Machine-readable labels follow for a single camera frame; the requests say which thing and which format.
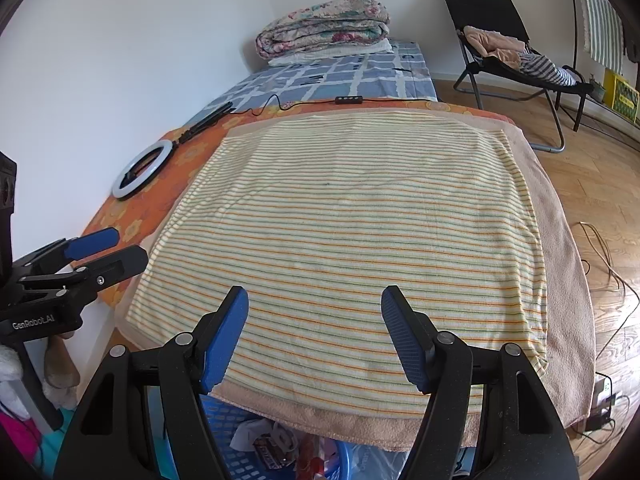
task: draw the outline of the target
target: screw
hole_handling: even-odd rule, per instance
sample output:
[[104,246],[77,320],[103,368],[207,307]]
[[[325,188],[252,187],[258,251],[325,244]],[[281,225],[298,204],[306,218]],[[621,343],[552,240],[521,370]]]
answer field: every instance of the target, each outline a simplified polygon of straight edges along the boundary
[[111,350],[109,350],[109,355],[111,357],[120,357],[121,355],[124,354],[126,350],[127,349],[124,348],[123,345],[116,345],[113,348],[111,348]]
[[518,356],[522,352],[520,347],[516,343],[507,343],[504,346],[504,351],[509,355]]
[[188,345],[193,341],[193,336],[189,332],[182,332],[175,337],[175,343],[180,346]]
[[450,345],[456,340],[456,336],[454,336],[451,332],[438,332],[438,341],[442,344]]

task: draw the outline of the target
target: plastic bag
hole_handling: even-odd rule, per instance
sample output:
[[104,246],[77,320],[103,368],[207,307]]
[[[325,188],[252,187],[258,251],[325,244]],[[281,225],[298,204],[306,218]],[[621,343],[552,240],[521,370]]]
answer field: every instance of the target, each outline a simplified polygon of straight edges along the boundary
[[398,480],[408,451],[351,444],[351,480]]

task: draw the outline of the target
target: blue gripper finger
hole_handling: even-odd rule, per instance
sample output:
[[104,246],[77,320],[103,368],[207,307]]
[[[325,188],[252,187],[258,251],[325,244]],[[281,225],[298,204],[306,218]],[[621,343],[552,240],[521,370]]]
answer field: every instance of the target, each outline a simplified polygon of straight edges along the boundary
[[242,327],[249,314],[249,296],[244,288],[236,294],[234,302],[226,311],[225,319],[205,352],[204,373],[200,383],[210,392],[216,384],[222,382],[226,367],[236,348]]
[[382,292],[382,318],[396,347],[407,380],[424,393],[430,382],[425,370],[426,355],[390,289],[388,286]]
[[73,261],[82,260],[87,256],[112,248],[117,245],[119,240],[118,230],[107,227],[101,231],[69,240],[65,249],[65,258]]

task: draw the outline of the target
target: beige towel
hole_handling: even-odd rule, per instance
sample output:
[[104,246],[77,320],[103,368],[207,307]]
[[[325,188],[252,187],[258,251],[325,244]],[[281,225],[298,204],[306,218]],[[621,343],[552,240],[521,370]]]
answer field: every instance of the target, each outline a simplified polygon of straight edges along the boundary
[[524,41],[500,32],[481,30],[467,25],[463,32],[469,44],[482,57],[495,56],[505,65],[517,69],[520,66],[519,52],[525,52]]
[[[376,110],[363,110],[363,112],[375,113]],[[522,132],[516,127],[501,121],[446,112],[427,113],[458,118],[478,128],[489,130],[503,128],[507,133],[514,158],[525,175],[531,192],[545,254],[549,286],[547,337],[549,366],[543,383],[562,422],[567,426],[583,416],[590,404],[593,390],[594,330],[584,271],[558,197]],[[265,123],[252,124],[237,129],[258,130],[264,125]],[[116,323],[127,338],[141,348],[151,348],[157,343],[146,338],[142,332],[136,330],[124,319],[134,290],[133,285],[127,291],[127,297],[117,307]],[[269,396],[256,396],[254,392],[242,388],[219,390],[216,396],[241,406],[249,404],[257,406],[254,411],[265,415],[276,413],[275,418],[283,422],[300,416],[306,417],[306,420],[316,420],[318,422],[315,428],[316,433],[344,440],[348,440],[348,436],[354,433],[354,428],[357,428],[361,438],[355,440],[374,442],[389,449],[410,447],[419,424],[411,419],[372,420],[364,417],[344,417],[332,415],[332,412],[327,410],[315,410],[310,413],[308,408],[296,403],[277,401]],[[470,416],[464,444],[473,444],[478,420],[477,416]]]

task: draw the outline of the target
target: white cloth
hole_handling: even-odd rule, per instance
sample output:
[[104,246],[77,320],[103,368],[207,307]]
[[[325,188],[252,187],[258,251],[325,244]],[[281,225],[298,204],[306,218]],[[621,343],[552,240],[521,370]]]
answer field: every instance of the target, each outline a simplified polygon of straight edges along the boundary
[[[9,409],[11,413],[7,413],[9,416],[13,416],[13,413],[17,415],[21,420],[28,420],[31,418],[27,408],[20,400],[20,397],[15,393],[11,383],[3,381],[0,383],[0,401]],[[5,412],[4,408],[0,406],[0,411]]]
[[22,367],[18,354],[8,346],[0,345],[0,382],[17,381],[22,378]]
[[389,43],[389,40],[387,38],[370,45],[337,44],[335,46],[328,46],[327,48],[324,48],[322,50],[315,50],[312,52],[293,52],[292,54],[285,54],[284,56],[270,59],[269,66],[283,66],[295,63],[306,63],[309,61],[315,61],[316,59],[326,59],[327,57],[357,56],[359,54],[378,54],[379,52],[393,52],[391,43]]

